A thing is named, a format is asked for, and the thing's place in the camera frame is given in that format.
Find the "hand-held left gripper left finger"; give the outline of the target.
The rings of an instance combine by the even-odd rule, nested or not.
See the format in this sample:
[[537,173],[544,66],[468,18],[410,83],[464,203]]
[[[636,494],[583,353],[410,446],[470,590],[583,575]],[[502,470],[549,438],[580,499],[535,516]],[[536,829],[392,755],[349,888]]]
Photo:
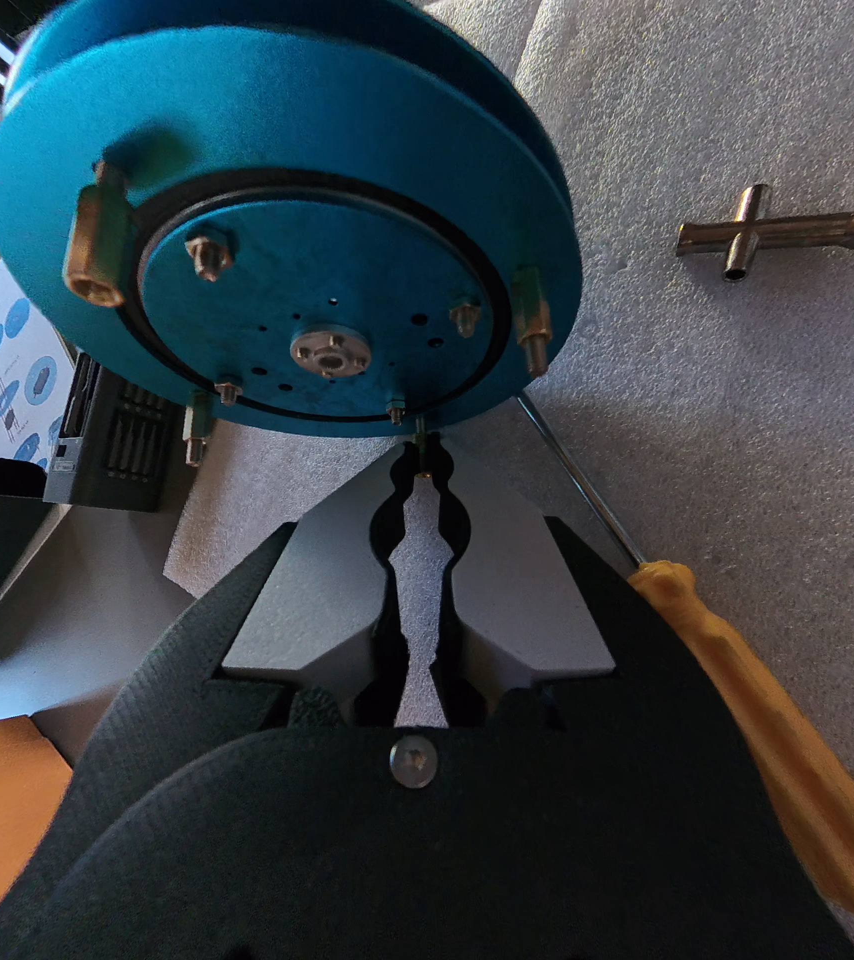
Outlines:
[[403,540],[417,449],[398,443],[306,512],[222,668],[322,688],[358,726],[396,723],[409,669],[390,557]]

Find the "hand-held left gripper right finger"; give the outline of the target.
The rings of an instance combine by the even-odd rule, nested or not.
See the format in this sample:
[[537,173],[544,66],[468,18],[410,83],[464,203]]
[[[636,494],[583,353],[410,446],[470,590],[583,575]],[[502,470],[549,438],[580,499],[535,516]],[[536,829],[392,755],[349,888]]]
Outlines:
[[511,690],[613,674],[615,662],[542,511],[429,435],[443,575],[431,673],[450,727],[481,727]]

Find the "blue round metal turntable base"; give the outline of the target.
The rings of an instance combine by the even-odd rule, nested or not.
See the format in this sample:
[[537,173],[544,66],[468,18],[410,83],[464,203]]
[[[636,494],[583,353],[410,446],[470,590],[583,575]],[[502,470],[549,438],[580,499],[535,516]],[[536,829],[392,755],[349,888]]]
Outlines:
[[582,289],[536,115],[405,2],[60,6],[4,94],[0,255],[110,371],[326,437],[493,408]]

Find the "white foam mat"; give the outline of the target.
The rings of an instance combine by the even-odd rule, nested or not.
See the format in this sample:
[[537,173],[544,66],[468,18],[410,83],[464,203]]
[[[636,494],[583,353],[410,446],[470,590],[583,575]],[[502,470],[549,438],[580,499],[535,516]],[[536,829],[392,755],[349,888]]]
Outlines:
[[553,139],[584,274],[534,404],[652,561],[854,778],[854,252],[677,258],[681,223],[854,210],[854,2],[416,2]]

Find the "black screwdriver bit case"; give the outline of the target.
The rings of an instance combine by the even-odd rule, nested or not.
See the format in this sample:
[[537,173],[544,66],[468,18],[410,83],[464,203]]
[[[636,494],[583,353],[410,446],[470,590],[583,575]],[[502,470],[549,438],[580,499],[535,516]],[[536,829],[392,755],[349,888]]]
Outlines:
[[50,427],[44,501],[156,511],[181,413],[81,352],[64,415]]

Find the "metal cross wrench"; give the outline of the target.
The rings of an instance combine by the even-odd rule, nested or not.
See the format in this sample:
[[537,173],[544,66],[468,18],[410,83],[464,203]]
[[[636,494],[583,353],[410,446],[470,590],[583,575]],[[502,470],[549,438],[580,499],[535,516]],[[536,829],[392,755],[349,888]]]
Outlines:
[[783,218],[765,216],[771,188],[756,183],[739,198],[733,219],[683,223],[677,234],[677,257],[724,254],[725,282],[742,282],[757,252],[838,247],[854,251],[854,210]]

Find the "yellow handled screwdriver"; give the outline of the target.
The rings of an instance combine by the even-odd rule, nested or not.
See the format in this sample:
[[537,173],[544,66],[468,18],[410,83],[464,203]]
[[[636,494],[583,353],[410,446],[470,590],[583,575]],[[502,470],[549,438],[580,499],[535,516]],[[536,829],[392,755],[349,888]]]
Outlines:
[[854,914],[854,778],[743,636],[711,612],[689,567],[647,561],[526,391],[517,402],[733,716],[780,826],[820,894]]

